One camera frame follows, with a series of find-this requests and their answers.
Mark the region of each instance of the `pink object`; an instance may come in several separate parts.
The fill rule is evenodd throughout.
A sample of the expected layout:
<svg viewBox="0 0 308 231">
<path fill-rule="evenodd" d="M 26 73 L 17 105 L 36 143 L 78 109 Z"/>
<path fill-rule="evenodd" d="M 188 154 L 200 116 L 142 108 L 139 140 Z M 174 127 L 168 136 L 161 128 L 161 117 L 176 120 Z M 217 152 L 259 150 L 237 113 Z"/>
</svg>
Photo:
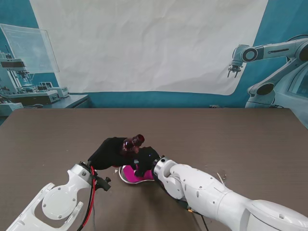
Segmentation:
<svg viewBox="0 0 308 231">
<path fill-rule="evenodd" d="M 123 168 L 123 173 L 125 175 L 125 178 L 132 183 L 136 183 L 143 180 L 154 180 L 151 170 L 146 171 L 143 177 L 136 177 L 134 170 L 129 165 L 126 165 Z"/>
</svg>

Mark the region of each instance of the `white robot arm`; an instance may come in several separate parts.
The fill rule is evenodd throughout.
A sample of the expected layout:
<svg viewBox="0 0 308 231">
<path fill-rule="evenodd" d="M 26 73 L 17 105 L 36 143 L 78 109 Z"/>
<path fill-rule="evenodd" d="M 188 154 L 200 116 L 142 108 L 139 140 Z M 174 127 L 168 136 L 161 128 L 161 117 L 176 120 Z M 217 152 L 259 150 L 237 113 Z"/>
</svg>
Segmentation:
<svg viewBox="0 0 308 231">
<path fill-rule="evenodd" d="M 285 75 L 300 68 L 301 65 L 308 61 L 308 38 L 256 47 L 239 45 L 234 50 L 233 60 L 228 69 L 228 77 L 230 72 L 235 72 L 237 75 L 241 71 L 243 63 L 284 56 L 288 60 L 284 66 L 247 90 L 250 98 L 246 107 L 270 107 L 275 99 L 274 87 L 277 83 Z"/>
<path fill-rule="evenodd" d="M 83 206 L 83 203 L 77 200 L 80 189 L 92 188 L 95 193 L 95 189 L 103 188 L 107 191 L 110 188 L 108 184 L 110 179 L 103 180 L 97 177 L 94 170 L 85 163 L 75 164 L 67 173 L 69 181 L 66 185 L 47 184 L 6 231 L 66 231 L 71 227 Z M 63 226 L 51 227 L 35 216 L 35 209 L 41 201 L 45 216 L 53 220 L 66 219 Z"/>
<path fill-rule="evenodd" d="M 187 209 L 215 219 L 232 231 L 308 231 L 308 218 L 282 205 L 252 201 L 211 175 L 166 157 L 153 168 L 156 181 Z"/>
</svg>

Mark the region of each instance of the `white sheet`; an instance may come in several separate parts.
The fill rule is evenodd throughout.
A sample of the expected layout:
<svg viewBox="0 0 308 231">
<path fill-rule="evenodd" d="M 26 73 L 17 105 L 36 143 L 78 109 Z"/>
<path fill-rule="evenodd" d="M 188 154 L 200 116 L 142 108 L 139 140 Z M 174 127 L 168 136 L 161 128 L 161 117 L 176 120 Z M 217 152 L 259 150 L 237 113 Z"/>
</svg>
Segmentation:
<svg viewBox="0 0 308 231">
<path fill-rule="evenodd" d="M 234 48 L 252 45 L 267 0 L 30 0 L 70 92 L 229 95 Z"/>
</svg>

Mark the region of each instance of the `brown table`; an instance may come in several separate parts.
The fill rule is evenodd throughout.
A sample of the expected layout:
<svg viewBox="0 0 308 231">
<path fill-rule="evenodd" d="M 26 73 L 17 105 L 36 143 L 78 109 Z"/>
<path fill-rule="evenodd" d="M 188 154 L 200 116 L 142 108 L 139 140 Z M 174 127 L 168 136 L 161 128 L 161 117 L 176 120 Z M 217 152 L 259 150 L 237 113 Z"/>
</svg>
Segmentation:
<svg viewBox="0 0 308 231">
<path fill-rule="evenodd" d="M 86 161 L 104 139 L 138 133 L 145 145 L 178 163 L 215 177 L 224 170 L 227 187 L 250 199 L 308 216 L 308 131 L 288 109 L 21 109 L 0 127 L 0 230 L 47 183 L 65 184 L 66 171 Z M 126 185 L 115 168 L 100 176 L 109 176 L 112 187 L 97 191 L 96 230 L 205 230 L 200 217 L 154 182 Z M 78 195 L 84 208 L 88 193 Z M 38 216 L 45 219 L 39 210 Z M 206 221 L 210 231 L 228 230 Z M 84 230 L 93 230 L 92 220 Z"/>
</svg>

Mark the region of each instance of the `black cable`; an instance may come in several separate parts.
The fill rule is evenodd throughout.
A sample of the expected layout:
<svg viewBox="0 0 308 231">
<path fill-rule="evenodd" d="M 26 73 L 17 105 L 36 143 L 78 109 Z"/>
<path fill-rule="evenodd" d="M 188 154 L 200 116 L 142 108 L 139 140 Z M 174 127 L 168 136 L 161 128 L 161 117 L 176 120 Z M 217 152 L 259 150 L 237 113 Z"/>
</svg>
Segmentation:
<svg viewBox="0 0 308 231">
<path fill-rule="evenodd" d="M 204 223 L 204 226 L 205 226 L 205 228 L 206 228 L 206 231 L 209 231 L 208 230 L 208 227 L 207 227 L 207 225 L 206 225 L 206 222 L 205 222 L 205 220 L 204 220 L 204 217 L 200 214 L 200 216 L 202 217 L 202 221 L 203 221 L 203 223 Z"/>
<path fill-rule="evenodd" d="M 86 212 L 85 218 L 83 218 L 83 221 L 82 221 L 82 223 L 79 226 L 77 231 L 81 231 L 83 229 L 83 224 L 85 223 L 85 221 L 86 221 L 86 219 L 88 217 L 88 214 L 90 212 L 90 207 L 91 207 L 92 194 L 93 194 L 93 182 L 91 184 L 91 192 L 90 192 L 90 198 L 89 198 L 89 204 L 88 204 L 87 212 Z"/>
</svg>

